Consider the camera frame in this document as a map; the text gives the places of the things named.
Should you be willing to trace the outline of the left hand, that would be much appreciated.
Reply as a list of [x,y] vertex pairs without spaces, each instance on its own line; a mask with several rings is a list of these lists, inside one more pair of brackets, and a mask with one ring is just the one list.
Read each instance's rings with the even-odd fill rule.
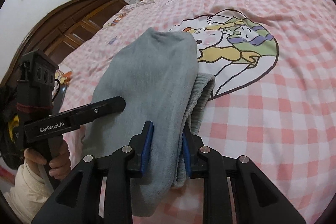
[[[40,165],[46,165],[47,160],[37,151],[32,148],[27,148],[24,151],[24,157],[27,165],[33,173],[41,177],[39,171]],[[49,162],[49,175],[56,180],[63,180],[71,171],[70,152],[68,144],[62,141],[59,148],[59,154]]]

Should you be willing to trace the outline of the cream sleeve left forearm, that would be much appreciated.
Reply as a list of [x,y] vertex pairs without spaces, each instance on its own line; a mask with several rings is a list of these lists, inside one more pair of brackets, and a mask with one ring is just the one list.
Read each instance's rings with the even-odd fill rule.
[[23,223],[31,223],[51,195],[44,180],[24,162],[15,176],[15,186],[3,194],[7,203]]

